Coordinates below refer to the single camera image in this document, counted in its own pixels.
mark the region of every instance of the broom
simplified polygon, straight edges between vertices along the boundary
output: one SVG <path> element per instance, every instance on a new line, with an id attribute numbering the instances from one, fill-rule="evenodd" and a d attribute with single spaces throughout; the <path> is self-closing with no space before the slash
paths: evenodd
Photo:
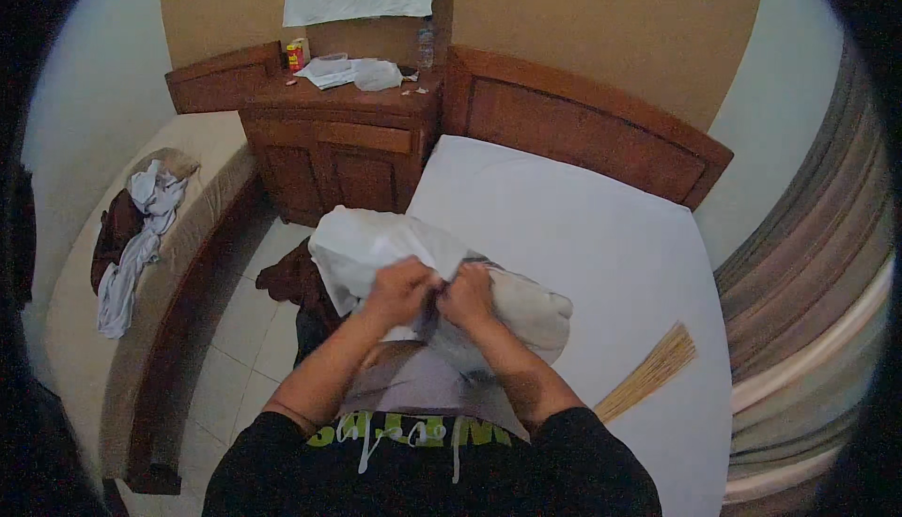
<path id="1" fill-rule="evenodd" d="M 629 376 L 595 406 L 604 424 L 649 397 L 695 358 L 695 343 L 678 321 Z"/>

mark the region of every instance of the tile floor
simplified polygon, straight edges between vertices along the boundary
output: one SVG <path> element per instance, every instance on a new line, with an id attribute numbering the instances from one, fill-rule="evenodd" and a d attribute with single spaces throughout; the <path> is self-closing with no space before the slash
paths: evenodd
<path id="1" fill-rule="evenodd" d="M 254 287 L 254 280 L 312 232 L 276 219 L 257 247 L 223 312 L 197 380 L 181 447 L 182 494 L 132 494 L 119 483 L 132 517 L 200 515 L 219 460 L 291 372 L 298 349 L 298 306 L 272 300 Z"/>

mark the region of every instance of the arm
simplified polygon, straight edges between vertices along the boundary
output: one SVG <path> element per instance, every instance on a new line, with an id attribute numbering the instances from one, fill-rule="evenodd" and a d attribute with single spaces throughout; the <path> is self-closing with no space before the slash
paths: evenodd
<path id="1" fill-rule="evenodd" d="M 540 453 L 537 478 L 547 492 L 538 512 L 660 515 L 658 491 L 636 456 L 551 366 L 494 318 L 483 265 L 461 266 L 438 308 L 479 347 Z"/>
<path id="2" fill-rule="evenodd" d="M 383 268 L 364 310 L 304 359 L 264 406 L 296 422 L 306 436 L 332 421 L 370 350 L 396 325 L 409 323 L 441 278 L 409 257 Z"/>
<path id="3" fill-rule="evenodd" d="M 534 433 L 551 415 L 585 404 L 551 366 L 495 319 L 490 282 L 485 266 L 463 264 L 455 283 L 439 297 L 438 309 L 479 348 L 517 418 Z"/>

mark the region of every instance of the hand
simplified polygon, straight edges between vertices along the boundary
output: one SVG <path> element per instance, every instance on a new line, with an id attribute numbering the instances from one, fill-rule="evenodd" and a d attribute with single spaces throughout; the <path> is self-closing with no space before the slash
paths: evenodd
<path id="1" fill-rule="evenodd" d="M 479 263 L 461 264 L 454 284 L 445 288 L 436 305 L 446 320 L 464 331 L 494 320 L 489 269 Z"/>
<path id="2" fill-rule="evenodd" d="M 415 256 L 376 271 L 376 280 L 364 303 L 363 315 L 386 332 L 410 323 L 423 308 L 429 291 L 442 283 L 436 271 Z"/>

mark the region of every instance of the mattress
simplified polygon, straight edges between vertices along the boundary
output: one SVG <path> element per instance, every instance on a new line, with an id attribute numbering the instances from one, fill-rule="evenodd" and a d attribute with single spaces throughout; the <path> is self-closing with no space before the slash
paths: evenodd
<path id="1" fill-rule="evenodd" d="M 97 297 L 89 281 L 100 214 L 132 166 L 162 147 L 180 149 L 200 168 L 161 240 L 160 261 L 141 274 L 131 327 L 109 340 L 97 332 Z M 44 345 L 83 464 L 95 480 L 124 474 L 134 402 L 160 322 L 195 254 L 255 166 L 237 112 L 176 116 L 118 174 L 78 234 L 53 290 Z"/>
<path id="2" fill-rule="evenodd" d="M 678 320 L 698 358 L 608 426 L 648 469 L 665 515 L 717 515 L 731 377 L 711 266 L 688 208 L 544 157 L 443 136 L 407 213 L 574 304 L 554 363 L 593 407 Z"/>

